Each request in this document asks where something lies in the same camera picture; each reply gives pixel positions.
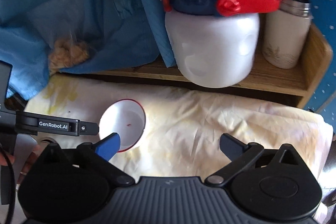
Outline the person's left hand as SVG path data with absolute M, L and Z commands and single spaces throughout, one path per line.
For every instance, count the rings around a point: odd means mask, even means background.
M 33 151 L 31 152 L 31 154 L 27 158 L 22 170 L 20 171 L 19 177 L 17 179 L 17 184 L 22 183 L 23 179 L 25 178 L 25 176 L 27 175 L 27 173 L 29 172 L 29 170 L 31 169 L 33 164 L 36 162 L 37 158 L 42 153 L 42 151 L 43 151 L 43 148 L 38 144 L 33 148 Z M 11 162 L 11 164 L 14 164 L 15 163 L 15 157 L 13 155 L 10 155 L 8 152 L 5 152 L 5 153 L 8 157 L 8 159 L 9 159 L 9 161 Z M 7 166 L 7 161 L 2 154 L 1 154 L 0 162 L 1 162 L 1 166 Z

